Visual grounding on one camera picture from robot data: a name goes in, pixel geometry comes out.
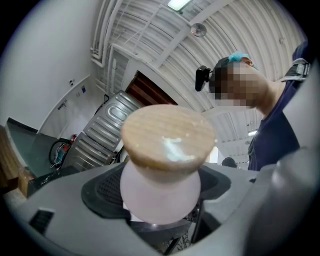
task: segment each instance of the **wooden lid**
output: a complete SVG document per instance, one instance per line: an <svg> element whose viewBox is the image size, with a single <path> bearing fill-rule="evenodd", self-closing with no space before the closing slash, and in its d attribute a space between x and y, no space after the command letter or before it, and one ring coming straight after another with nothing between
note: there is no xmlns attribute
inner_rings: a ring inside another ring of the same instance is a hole
<svg viewBox="0 0 320 256"><path fill-rule="evenodd" d="M194 172L215 144L214 130L200 113L175 105L136 110L121 133L132 162L159 171Z"/></svg>

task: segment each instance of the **white wall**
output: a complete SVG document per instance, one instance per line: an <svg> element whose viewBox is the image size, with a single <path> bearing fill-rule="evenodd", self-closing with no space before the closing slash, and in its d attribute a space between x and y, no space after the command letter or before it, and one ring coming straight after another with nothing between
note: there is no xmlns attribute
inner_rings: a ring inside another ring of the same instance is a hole
<svg viewBox="0 0 320 256"><path fill-rule="evenodd" d="M90 46L101 0L38 4L20 24L0 68L0 125L11 117L39 129L52 108L91 73Z"/></svg>
<svg viewBox="0 0 320 256"><path fill-rule="evenodd" d="M98 89L90 80L91 76L88 76L61 98L39 129L39 133L65 139L70 139L73 134L79 135L103 102L102 93L99 98L95 98L95 90ZM58 109L65 100L65 106Z"/></svg>

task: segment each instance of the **metal panel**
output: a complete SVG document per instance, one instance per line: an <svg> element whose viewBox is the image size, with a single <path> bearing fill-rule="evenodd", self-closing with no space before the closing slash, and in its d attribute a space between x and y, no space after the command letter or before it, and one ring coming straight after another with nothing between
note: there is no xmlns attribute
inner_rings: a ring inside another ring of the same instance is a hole
<svg viewBox="0 0 320 256"><path fill-rule="evenodd" d="M79 172L109 165L116 154L105 149L84 133L76 138L68 151L62 168L73 166Z"/></svg>
<svg viewBox="0 0 320 256"><path fill-rule="evenodd" d="M141 105L136 100L120 91L94 115L83 131L95 142L114 152L121 140L122 125L139 108Z"/></svg>

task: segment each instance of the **navy shirt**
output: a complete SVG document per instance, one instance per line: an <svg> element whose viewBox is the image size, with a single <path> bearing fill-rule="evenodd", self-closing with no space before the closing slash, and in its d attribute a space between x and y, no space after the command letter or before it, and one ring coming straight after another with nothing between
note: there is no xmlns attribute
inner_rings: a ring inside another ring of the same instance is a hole
<svg viewBox="0 0 320 256"><path fill-rule="evenodd" d="M303 58L312 62L308 42L297 47L292 55L292 61ZM249 146L248 170L260 171L263 166L275 164L283 156L296 151L300 146L283 109L296 94L299 81L286 81L285 88L269 115L261 124Z"/></svg>

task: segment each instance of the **white arched ceiling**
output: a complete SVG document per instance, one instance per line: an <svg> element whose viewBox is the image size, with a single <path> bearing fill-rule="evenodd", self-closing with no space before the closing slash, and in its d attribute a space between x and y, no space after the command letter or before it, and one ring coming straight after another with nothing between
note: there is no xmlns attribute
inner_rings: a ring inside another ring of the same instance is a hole
<svg viewBox="0 0 320 256"><path fill-rule="evenodd" d="M214 126L222 154L245 168L249 160L248 132L257 129L262 115L255 109L229 111L205 93L195 91L195 70L215 63L235 51L248 53L270 80L283 77L292 53L305 40L295 20L273 0L194 0L176 13L163 0L124 0L112 27L114 43L157 70L183 95L191 108L203 113ZM190 25L203 23L205 37L190 33ZM125 64L117 59L113 88L121 87ZM106 69L98 79L106 81Z"/></svg>

